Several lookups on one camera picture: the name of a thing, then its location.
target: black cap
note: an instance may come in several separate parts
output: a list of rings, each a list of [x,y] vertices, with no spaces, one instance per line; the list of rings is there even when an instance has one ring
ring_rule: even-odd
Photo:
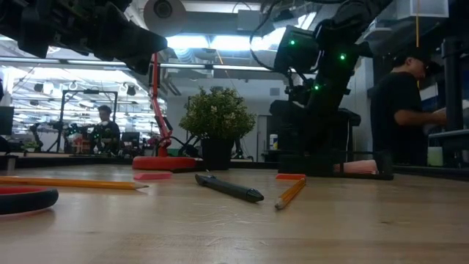
[[[432,57],[430,55],[430,52],[424,51],[421,48],[409,48],[405,51],[399,52],[393,58],[393,67],[403,65],[407,58],[418,59],[419,61],[423,62],[426,67],[432,64]]]

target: potted plant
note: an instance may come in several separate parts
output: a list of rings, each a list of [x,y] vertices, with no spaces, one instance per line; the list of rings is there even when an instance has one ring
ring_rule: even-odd
[[[234,89],[212,87],[186,103],[186,115],[180,127],[198,136],[207,169],[228,169],[235,139],[242,138],[254,128],[254,114],[248,113]]]
[[[21,146],[21,149],[28,151],[28,152],[34,152],[39,145],[36,142],[26,142]]]

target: wooden board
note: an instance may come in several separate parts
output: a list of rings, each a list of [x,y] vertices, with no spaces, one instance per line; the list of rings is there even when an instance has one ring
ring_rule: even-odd
[[[21,169],[17,175],[132,180],[129,166]],[[214,175],[259,189],[251,204],[198,186],[193,173],[140,191],[60,188],[52,210],[0,218],[1,264],[469,263],[469,183],[397,175],[394,181],[308,178],[276,171]]]

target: red base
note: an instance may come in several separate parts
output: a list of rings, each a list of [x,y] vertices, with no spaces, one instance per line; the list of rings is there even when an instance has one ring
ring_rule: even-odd
[[[294,174],[277,174],[276,179],[277,180],[301,180],[305,179],[306,175],[294,175]]]
[[[182,157],[135,157],[132,168],[148,170],[172,170],[194,168],[196,160],[194,158]]]
[[[170,172],[138,173],[133,176],[134,180],[165,180],[171,178]]]

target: pencil eraser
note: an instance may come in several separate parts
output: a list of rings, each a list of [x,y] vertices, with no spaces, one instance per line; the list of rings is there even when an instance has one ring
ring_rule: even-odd
[[[306,175],[284,174],[284,173],[279,173],[276,176],[277,180],[301,180],[305,178],[306,178]]]
[[[165,180],[171,178],[171,172],[146,172],[133,176],[134,180]]]

